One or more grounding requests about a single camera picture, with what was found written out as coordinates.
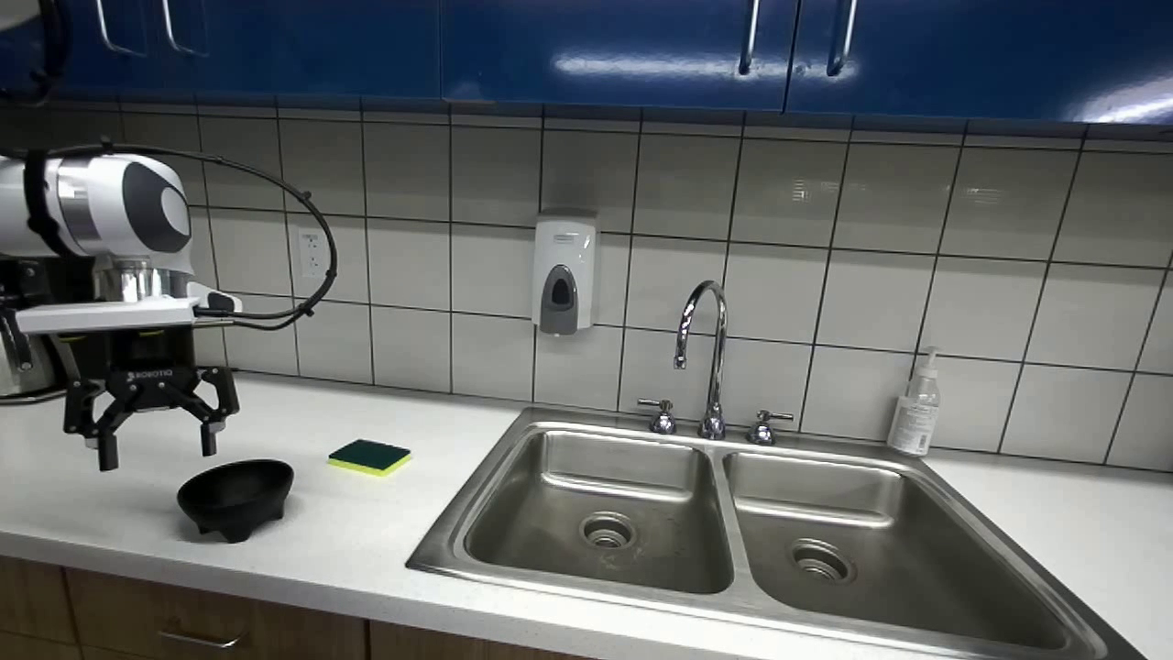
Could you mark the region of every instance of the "black cable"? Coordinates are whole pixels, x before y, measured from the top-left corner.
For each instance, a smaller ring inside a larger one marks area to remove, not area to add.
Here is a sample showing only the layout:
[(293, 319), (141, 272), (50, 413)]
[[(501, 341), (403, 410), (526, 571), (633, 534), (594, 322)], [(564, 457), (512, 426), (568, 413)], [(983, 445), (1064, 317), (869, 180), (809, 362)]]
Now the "black cable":
[(230, 174), (247, 174), (254, 180), (264, 180), (279, 190), (285, 190), (290, 197), (298, 197), (298, 206), (324, 228), (326, 234), (326, 252), (330, 252), (330, 266), (326, 266), (326, 274), (324, 284), (293, 310), (285, 311), (241, 311), (241, 317), (219, 317), (219, 311), (201, 311), (201, 317), (214, 317), (214, 319), (230, 319), (226, 328), (241, 328), (241, 330), (285, 330), (293, 328), (298, 319), (311, 317), (315, 303), (330, 295), (335, 280), (339, 280), (339, 241), (335, 241), (335, 230), (324, 218), (324, 211), (311, 202), (307, 190), (298, 190), (290, 180), (284, 176), (270, 176), (264, 169), (254, 169), (254, 164), (241, 164), (241, 163), (223, 163), (223, 159), (208, 159), (208, 154), (193, 154), (193, 149), (173, 149), (173, 148), (146, 148), (146, 145), (99, 145), (99, 148), (67, 148), (67, 149), (48, 149), (50, 159), (102, 159), (102, 154), (146, 154), (146, 159), (182, 159), (182, 163), (207, 163), (207, 164), (219, 164), (219, 169), (230, 169)]

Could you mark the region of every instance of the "drawer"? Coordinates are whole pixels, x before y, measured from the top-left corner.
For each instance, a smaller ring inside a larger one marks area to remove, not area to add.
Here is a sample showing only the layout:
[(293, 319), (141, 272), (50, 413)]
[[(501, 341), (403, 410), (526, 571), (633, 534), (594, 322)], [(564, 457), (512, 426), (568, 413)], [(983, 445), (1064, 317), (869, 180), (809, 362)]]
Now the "drawer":
[(428, 660), (568, 660), (556, 654), (520, 648), (520, 646), (495, 646), (476, 637), (411, 630), (370, 625), (370, 660), (403, 660), (403, 658), (428, 658)]
[(86, 648), (158, 660), (362, 660), (362, 621), (67, 571)]
[(67, 641), (41, 641), (41, 637), (17, 637), (17, 635), (0, 635), (0, 658), (10, 658), (10, 660), (80, 660), (80, 654)]
[(0, 559), (0, 635), (74, 646), (67, 580), (58, 570)]

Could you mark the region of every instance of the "stainless steel sink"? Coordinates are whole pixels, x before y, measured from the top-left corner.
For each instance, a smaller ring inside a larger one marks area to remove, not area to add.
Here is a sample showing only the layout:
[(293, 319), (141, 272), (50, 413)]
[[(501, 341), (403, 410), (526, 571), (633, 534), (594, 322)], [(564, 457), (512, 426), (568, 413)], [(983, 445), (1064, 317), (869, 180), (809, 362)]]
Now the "stainless steel sink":
[(924, 462), (520, 413), (411, 570), (934, 658), (1139, 658)]
[(483, 566), (717, 594), (728, 550), (695, 448), (538, 434), (483, 500), (465, 550)]

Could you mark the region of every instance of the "sink drain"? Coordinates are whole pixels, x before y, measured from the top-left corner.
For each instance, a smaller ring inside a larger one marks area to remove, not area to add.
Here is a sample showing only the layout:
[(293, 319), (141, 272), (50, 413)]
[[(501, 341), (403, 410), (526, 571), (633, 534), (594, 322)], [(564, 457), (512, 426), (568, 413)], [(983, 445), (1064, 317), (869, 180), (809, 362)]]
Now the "sink drain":
[(633, 543), (633, 525), (619, 509), (594, 509), (583, 517), (583, 541), (597, 550), (625, 550)]
[(814, 580), (846, 582), (853, 576), (853, 570), (838, 553), (838, 547), (824, 543), (824, 541), (798, 541), (791, 559), (797, 559), (798, 571), (807, 571)]

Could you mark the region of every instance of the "yellow sponge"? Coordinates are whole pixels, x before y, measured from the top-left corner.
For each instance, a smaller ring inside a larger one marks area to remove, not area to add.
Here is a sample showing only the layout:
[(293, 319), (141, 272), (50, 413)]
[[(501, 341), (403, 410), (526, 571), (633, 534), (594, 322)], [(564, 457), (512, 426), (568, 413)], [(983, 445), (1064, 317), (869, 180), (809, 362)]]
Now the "yellow sponge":
[(330, 467), (368, 477), (390, 477), (408, 462), (408, 454), (411, 453), (395, 445), (353, 442), (330, 454)]

